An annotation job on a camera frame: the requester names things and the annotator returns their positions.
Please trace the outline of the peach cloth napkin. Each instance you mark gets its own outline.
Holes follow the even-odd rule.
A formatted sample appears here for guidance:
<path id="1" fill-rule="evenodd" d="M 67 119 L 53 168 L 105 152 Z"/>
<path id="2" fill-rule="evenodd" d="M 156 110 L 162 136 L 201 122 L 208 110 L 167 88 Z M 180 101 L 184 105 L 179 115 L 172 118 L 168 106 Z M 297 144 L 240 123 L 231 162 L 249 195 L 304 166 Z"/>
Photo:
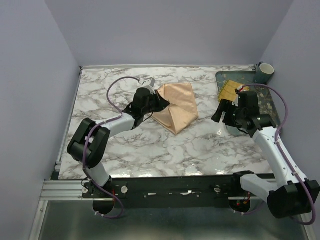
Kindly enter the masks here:
<path id="1" fill-rule="evenodd" d="M 197 120 L 199 113 L 191 83 L 166 83 L 157 91 L 169 106 L 152 118 L 165 129 L 177 135 Z"/>

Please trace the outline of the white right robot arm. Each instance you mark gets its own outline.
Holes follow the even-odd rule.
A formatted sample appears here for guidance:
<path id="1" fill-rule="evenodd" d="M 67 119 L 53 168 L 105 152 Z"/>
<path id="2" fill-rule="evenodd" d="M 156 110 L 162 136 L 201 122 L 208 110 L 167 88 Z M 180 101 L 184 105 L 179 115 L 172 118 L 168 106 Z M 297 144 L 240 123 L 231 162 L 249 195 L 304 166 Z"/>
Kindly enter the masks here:
<path id="1" fill-rule="evenodd" d="M 254 194 L 277 219 L 316 213 L 320 185 L 309 180 L 295 164 L 272 117 L 260 112 L 256 92 L 238 91 L 236 102 L 222 99 L 211 119 L 244 130 L 262 150 L 275 177 L 276 182 L 270 183 L 252 171 L 236 172 L 230 183 L 234 195 Z"/>

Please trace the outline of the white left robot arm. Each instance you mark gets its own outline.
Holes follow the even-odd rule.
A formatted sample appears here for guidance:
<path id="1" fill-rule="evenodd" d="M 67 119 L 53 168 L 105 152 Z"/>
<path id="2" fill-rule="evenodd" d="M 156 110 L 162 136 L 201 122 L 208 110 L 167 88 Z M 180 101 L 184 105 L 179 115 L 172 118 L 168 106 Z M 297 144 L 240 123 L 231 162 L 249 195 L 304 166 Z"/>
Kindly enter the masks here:
<path id="1" fill-rule="evenodd" d="M 102 164 L 109 138 L 136 129 L 145 115 L 162 112 L 169 105 L 157 90 L 140 87 L 120 116 L 100 123 L 86 118 L 80 123 L 67 146 L 67 153 L 82 163 L 83 172 L 93 181 L 93 191 L 99 197 L 107 197 L 111 191 L 112 178 Z"/>

